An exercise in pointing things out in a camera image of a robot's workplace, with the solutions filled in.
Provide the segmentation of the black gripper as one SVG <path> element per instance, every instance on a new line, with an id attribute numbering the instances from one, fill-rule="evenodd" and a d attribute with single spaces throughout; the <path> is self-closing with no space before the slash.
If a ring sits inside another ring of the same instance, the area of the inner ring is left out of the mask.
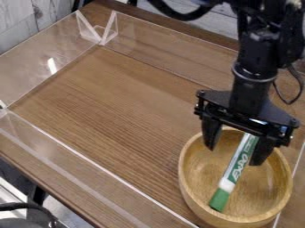
<path id="1" fill-rule="evenodd" d="M 202 135 L 206 147 L 213 150 L 218 143 L 222 125 L 227 125 L 255 136 L 250 166 L 261 166 L 274 147 L 289 146 L 293 131 L 300 121 L 266 99 L 257 114 L 234 111 L 229 107 L 230 91 L 198 90 L 194 114 L 202 120 Z"/>

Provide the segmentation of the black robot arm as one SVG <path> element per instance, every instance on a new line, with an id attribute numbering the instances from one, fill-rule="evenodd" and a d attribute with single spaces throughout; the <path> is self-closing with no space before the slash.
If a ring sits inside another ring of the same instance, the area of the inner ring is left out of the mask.
<path id="1" fill-rule="evenodd" d="M 249 164 L 259 166 L 277 147 L 287 146 L 300 121 L 269 98 L 278 70 L 294 72 L 302 58 L 305 0 L 196 0 L 203 9 L 227 3 L 235 10 L 239 52 L 229 91 L 201 90 L 194 113 L 202 120 L 203 142 L 218 143 L 222 126 L 258 137 Z"/>

